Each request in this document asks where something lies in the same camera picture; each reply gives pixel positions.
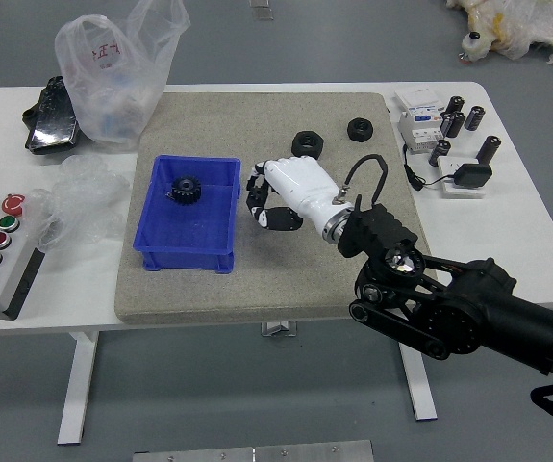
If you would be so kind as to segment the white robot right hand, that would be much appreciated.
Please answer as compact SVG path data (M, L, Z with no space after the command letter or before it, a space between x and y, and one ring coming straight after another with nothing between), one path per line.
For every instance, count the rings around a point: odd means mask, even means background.
M353 210L341 188L308 156L254 165L246 190L246 205L262 228L294 231L307 218L331 244L339 241Z

